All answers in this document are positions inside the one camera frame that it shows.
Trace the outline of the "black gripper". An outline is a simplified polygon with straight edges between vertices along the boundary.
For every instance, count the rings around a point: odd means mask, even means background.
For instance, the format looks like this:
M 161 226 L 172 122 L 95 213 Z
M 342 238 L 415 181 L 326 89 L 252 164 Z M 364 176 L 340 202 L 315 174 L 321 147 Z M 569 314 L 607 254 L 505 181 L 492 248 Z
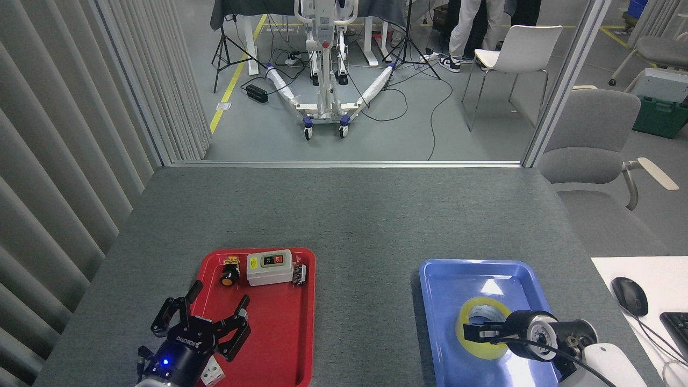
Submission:
M 508 316 L 505 324 L 494 321 L 481 324 L 463 324 L 463 337 L 465 340 L 474 342 L 492 342 L 504 336 L 514 336 L 519 340 L 531 340 L 527 338 L 527 328 L 531 325 L 535 315 L 536 311 L 533 310 L 517 310 Z M 529 345 L 509 342 L 507 346 L 514 355 L 522 358 L 535 358 Z
M 145 368 L 145 379 L 172 386 L 194 386 L 214 352 L 226 362 L 233 362 L 251 333 L 247 319 L 250 297 L 243 296 L 234 314 L 212 323 L 209 319 L 190 318 L 191 304 L 203 289 L 196 280 L 183 297 L 167 297 L 153 319 L 150 330 L 158 338 L 167 338 Z M 175 313 L 180 322 L 169 328 Z

